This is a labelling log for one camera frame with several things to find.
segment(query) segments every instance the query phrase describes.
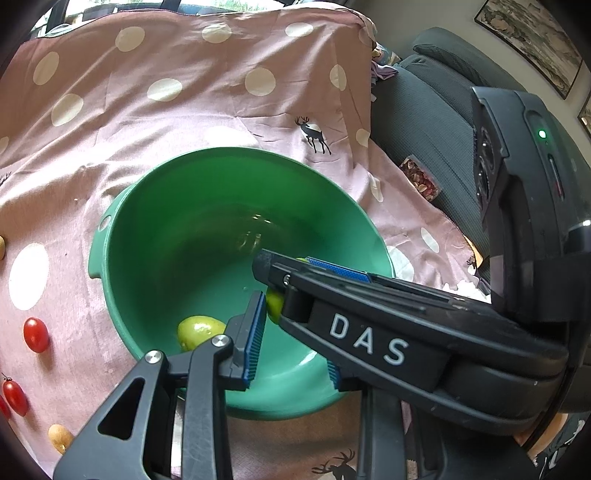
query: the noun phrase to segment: red cherry tomato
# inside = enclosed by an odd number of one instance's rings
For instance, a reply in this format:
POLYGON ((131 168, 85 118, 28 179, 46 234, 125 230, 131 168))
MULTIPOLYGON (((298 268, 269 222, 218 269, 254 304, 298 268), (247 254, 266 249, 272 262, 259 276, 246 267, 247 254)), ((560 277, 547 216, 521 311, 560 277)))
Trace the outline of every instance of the red cherry tomato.
POLYGON ((21 386, 10 377, 4 377, 4 385, 2 391, 6 397, 6 401, 11 408, 24 417, 29 411, 29 402, 25 392, 22 391, 21 386))
POLYGON ((8 408, 8 405, 6 405, 6 401, 2 397, 0 397, 0 410, 2 410, 2 413, 4 414, 6 419, 10 420, 10 408, 8 408))
POLYGON ((30 317, 22 329, 27 346, 35 353, 43 353, 49 347, 49 332, 45 323, 35 317, 30 317))

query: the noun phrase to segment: screw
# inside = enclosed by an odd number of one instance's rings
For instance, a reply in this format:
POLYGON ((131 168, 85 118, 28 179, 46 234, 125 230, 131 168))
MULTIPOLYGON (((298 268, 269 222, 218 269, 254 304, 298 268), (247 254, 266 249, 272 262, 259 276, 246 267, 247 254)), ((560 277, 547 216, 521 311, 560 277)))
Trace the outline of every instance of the screw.
POLYGON ((158 350, 150 350, 144 357, 149 364, 157 364, 162 360, 162 352, 158 350))
POLYGON ((228 335, 216 335, 212 338, 212 343, 213 346, 221 348, 230 343, 230 337, 228 335))

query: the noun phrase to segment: deer print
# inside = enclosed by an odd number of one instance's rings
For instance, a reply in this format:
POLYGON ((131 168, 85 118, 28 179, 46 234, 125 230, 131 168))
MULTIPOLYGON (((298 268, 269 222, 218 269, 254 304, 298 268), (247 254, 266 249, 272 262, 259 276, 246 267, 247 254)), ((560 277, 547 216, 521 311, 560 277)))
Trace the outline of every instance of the deer print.
POLYGON ((355 458, 355 452, 349 449, 349 454, 347 455, 344 452, 340 453, 340 457, 333 457, 336 460, 341 460, 340 465, 330 465, 327 466, 330 462, 328 460, 326 463, 322 464, 321 466, 315 466, 312 469, 312 473, 329 473, 331 472, 335 478, 335 480, 355 480, 357 477, 357 472, 355 469, 348 465, 348 463, 355 458))
POLYGON ((322 153, 325 153, 324 148, 326 147, 326 149, 329 151, 329 155, 332 155, 332 152, 330 151, 330 148, 327 145, 326 140, 324 140, 322 132, 320 130, 315 130, 314 128, 312 128, 308 124, 309 121, 310 119, 306 116, 301 117, 301 123, 299 116, 295 118, 296 124, 299 125, 301 130, 304 132, 306 140, 308 141, 310 146, 314 148, 314 153, 317 153, 316 144, 314 143, 314 140, 318 140, 320 142, 320 145, 322 146, 322 153))

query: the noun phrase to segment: bowl handle hole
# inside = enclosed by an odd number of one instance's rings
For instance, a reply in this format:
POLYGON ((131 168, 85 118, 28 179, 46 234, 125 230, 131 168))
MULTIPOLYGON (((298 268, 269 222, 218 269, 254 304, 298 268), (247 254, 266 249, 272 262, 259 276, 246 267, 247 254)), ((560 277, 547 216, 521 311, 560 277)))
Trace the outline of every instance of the bowl handle hole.
POLYGON ((103 218, 103 221, 99 225, 99 232, 102 232, 105 228, 107 228, 109 226, 110 222, 111 222, 110 215, 107 215, 105 218, 103 218))

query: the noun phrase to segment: wall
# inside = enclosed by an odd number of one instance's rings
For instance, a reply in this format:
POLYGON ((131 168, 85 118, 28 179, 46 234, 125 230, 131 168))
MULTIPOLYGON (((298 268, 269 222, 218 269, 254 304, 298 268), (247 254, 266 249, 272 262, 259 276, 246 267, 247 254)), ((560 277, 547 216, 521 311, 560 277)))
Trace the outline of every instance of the wall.
POLYGON ((361 0, 355 8, 378 27, 378 41, 402 58, 410 55, 414 37, 429 27, 443 27, 470 42, 508 71, 529 92, 538 95, 569 132, 591 164, 591 141, 577 116, 591 88, 591 73, 583 65, 566 100, 512 47, 474 17, 485 0, 361 0))

